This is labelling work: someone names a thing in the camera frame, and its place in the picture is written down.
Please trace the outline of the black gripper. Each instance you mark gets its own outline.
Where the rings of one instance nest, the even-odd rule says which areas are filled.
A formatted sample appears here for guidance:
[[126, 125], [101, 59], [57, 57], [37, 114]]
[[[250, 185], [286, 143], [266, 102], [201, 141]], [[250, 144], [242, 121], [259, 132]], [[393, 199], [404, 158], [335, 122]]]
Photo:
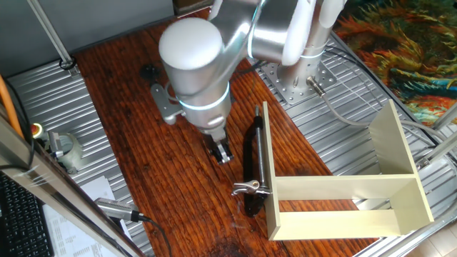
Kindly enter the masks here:
[[202, 134], [209, 153], [218, 161], [218, 164], [228, 163], [233, 159], [226, 127], [204, 130]]

